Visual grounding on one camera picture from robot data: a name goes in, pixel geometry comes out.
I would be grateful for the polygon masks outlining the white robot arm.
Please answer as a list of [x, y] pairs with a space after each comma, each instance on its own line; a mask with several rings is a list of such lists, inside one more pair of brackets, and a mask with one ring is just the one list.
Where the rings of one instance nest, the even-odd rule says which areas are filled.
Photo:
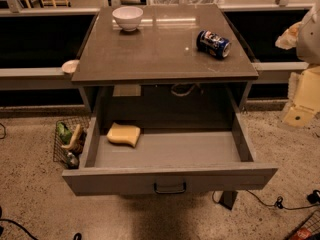
[[307, 125], [320, 112], [320, 4], [316, 2], [303, 17], [297, 31], [297, 57], [308, 63], [301, 73], [292, 73], [288, 102], [281, 122], [290, 127]]

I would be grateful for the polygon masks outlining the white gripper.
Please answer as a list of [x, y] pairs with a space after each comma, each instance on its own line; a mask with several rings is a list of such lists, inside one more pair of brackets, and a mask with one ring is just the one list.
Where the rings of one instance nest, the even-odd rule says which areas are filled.
[[288, 98], [292, 102], [284, 110], [281, 122], [291, 127], [304, 127], [320, 111], [320, 66], [311, 65], [301, 74], [289, 78]]

